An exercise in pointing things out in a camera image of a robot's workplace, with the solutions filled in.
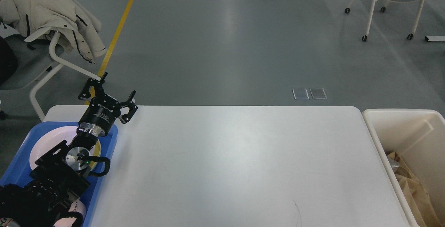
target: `white plate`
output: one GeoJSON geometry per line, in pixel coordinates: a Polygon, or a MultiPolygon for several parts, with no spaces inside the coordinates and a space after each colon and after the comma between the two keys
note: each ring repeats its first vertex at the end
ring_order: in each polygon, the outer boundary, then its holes
{"type": "MultiPolygon", "coordinates": [[[[37,161],[41,156],[43,156],[43,154],[47,153],[51,148],[53,148],[63,140],[71,143],[71,140],[73,140],[73,138],[77,135],[76,130],[77,126],[62,126],[43,135],[37,141],[37,143],[35,143],[34,147],[31,150],[31,154],[29,155],[29,166],[31,167],[31,169],[33,170],[37,167],[35,161],[37,161]]],[[[89,151],[89,154],[92,156],[100,156],[100,151],[100,143],[99,140],[97,140],[96,145],[93,146],[93,148],[89,151]]],[[[95,162],[91,162],[91,169],[93,169],[95,165],[95,162]]]]}

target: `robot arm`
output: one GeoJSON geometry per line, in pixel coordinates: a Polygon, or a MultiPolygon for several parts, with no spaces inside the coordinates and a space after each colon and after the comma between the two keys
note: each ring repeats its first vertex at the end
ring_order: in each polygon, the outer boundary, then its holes
{"type": "Polygon", "coordinates": [[[71,143],[60,142],[35,161],[38,166],[30,174],[33,180],[25,187],[0,186],[0,227],[52,227],[57,220],[68,217],[76,218],[73,227],[82,225],[82,215],[68,209],[90,186],[87,176],[104,176],[110,169],[107,157],[90,156],[89,150],[98,137],[108,134],[117,118],[125,124],[138,109],[133,100],[135,91],[121,103],[105,94],[102,84],[106,75],[100,81],[88,79],[79,95],[79,99],[88,100],[91,87],[96,94],[79,121],[77,135],[71,143]],[[129,112],[121,115],[125,107],[129,112]],[[103,162],[104,170],[92,172],[90,161],[103,162]]]}

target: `blue tray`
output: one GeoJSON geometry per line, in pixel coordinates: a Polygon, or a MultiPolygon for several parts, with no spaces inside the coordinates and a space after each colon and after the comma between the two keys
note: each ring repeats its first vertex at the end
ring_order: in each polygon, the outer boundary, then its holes
{"type": "MultiPolygon", "coordinates": [[[[0,179],[0,185],[5,186],[7,184],[17,184],[18,186],[24,187],[32,178],[29,176],[31,173],[31,167],[29,166],[29,155],[35,143],[46,133],[53,129],[62,126],[74,125],[78,126],[77,122],[43,122],[32,127],[29,131],[27,137],[25,138],[23,144],[17,151],[16,156],[12,160],[8,169],[6,169],[5,174],[0,179]]],[[[111,159],[113,155],[114,147],[116,146],[116,138],[118,136],[118,128],[113,125],[108,135],[105,137],[100,137],[100,146],[102,149],[101,156],[108,157],[111,159]]],[[[104,164],[99,163],[94,168],[95,171],[102,171],[104,164]]],[[[84,219],[83,226],[89,226],[92,214],[94,212],[94,207],[96,205],[97,197],[99,196],[100,185],[102,184],[102,178],[95,178],[89,176],[87,180],[91,183],[88,189],[82,194],[80,200],[84,203],[86,207],[86,215],[84,219]]]]}

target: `brown paper bag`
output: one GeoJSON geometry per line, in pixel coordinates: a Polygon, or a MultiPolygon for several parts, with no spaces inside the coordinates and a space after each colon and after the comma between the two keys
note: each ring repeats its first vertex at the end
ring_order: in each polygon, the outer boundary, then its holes
{"type": "Polygon", "coordinates": [[[428,192],[425,191],[418,178],[396,152],[391,152],[388,157],[400,164],[394,174],[418,225],[420,227],[440,227],[428,192]]]}

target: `yellow floor line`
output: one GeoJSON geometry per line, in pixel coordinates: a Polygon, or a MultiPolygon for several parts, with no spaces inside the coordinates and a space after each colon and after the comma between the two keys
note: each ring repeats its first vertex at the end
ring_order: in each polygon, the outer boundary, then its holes
{"type": "MultiPolygon", "coordinates": [[[[128,16],[128,13],[130,12],[130,8],[131,8],[131,5],[133,4],[133,1],[134,0],[128,0],[127,7],[125,7],[124,13],[122,14],[122,17],[121,17],[121,21],[119,21],[118,28],[116,29],[116,32],[114,32],[113,39],[111,40],[110,46],[108,47],[107,53],[105,54],[105,57],[104,57],[104,60],[102,61],[102,64],[100,65],[99,72],[97,73],[98,76],[102,76],[105,73],[105,68],[108,65],[111,54],[113,54],[113,50],[114,50],[114,47],[116,46],[116,43],[118,42],[119,35],[121,35],[122,28],[124,27],[125,21],[127,20],[127,16],[128,16]]],[[[94,89],[91,89],[90,92],[91,92],[91,97],[94,97],[95,96],[94,89]]]]}

